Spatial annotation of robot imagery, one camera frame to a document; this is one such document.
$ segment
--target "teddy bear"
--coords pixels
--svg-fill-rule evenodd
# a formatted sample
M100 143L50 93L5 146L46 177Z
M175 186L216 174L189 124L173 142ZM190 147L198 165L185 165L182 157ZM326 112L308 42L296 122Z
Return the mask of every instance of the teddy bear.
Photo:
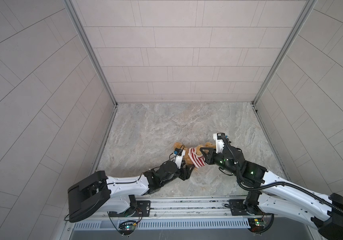
M180 142L174 143L173 147L174 149L180 149L181 147L184 147L183 149L185 150L185 156L183 157L183 160L185 160L186 165L194 165L196 168L202 167L206 165L205 159L202 155L202 152L200 151L201 147L212 147L216 148L214 144L211 142L205 143L205 145L198 145L197 147L191 147L187 148L185 147L184 144Z

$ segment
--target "metal corner post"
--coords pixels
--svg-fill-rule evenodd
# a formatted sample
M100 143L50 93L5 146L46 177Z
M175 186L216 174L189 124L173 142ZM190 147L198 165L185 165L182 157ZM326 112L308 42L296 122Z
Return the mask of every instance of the metal corner post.
M294 42L294 39L299 34L303 24L305 23L306 19L308 18L310 12L313 10L314 4L317 0L307 0L302 11L300 12L296 22L294 23L293 28L291 29L289 36L287 37L284 45L282 46L281 50L279 51L273 65L271 66L268 74L266 75L265 80L262 82L261 88L259 89L256 97L253 100L253 105L255 106L258 101L260 100L262 93L268 87L270 80L273 78L274 74L276 73L278 67L280 66L282 60L284 59L286 53L288 52L290 46Z
M114 107L116 107L117 101L115 100L114 95L113 95L109 85L107 84L106 77L103 74L102 68L98 63L97 57L95 56L93 48L92 48L92 46L91 46L91 44L87 38L86 32L85 32L81 22L79 21L79 17L77 15L77 12L75 11L75 8L74 8L72 1L71 0L62 0L62 1L63 1L63 5L65 6L67 13L69 14L71 21L73 22L74 28L77 31L78 36L81 39L81 42L84 45L86 52L90 57L90 60L92 61L92 65L95 68L95 71L97 72L98 77L101 79L103 86L107 90L107 92L111 98L111 101L114 104Z

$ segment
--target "tiled wall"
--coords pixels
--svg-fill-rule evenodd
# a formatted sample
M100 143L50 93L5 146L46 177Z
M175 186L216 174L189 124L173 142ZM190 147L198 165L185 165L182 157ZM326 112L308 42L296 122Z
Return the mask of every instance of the tiled wall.
M118 102L251 101L305 1L73 0Z
M61 0L0 0L0 239L49 239L113 104Z
M257 109L292 181L343 196L343 0L319 0Z

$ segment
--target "brown fur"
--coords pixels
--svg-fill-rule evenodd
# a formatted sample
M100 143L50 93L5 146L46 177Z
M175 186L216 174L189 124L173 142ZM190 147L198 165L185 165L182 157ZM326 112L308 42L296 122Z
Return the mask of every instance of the brown fur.
M180 147L182 147L182 143L180 143L180 142L176 142L176 143L174 143L174 145L173 145L173 150L174 149L176 149L176 148L180 148ZM201 149L201 147L213 147L213 148L216 148L216 146L215 145L213 145L211 142L207 142L207 143L205 143L205 145L198 145L197 146L197 155L201 155L202 154L202 152L200 151L200 149ZM188 151L189 151L189 148L187 148L186 146L184 146L184 150L185 150L185 156L183 157L183 160L185 160L185 163L187 164L187 165L192 165L193 164L193 162L192 162L192 160L190 159L190 157L189 157L189 155L188 155Z

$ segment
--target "beige wall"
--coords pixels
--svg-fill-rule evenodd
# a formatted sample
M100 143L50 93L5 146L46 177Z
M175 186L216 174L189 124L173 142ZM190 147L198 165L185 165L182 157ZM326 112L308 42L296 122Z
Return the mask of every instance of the beige wall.
M73 0L118 102L251 101L305 1Z
M0 0L0 239L49 239L113 104L61 0Z
M257 109L291 180L343 196L343 0L316 3Z

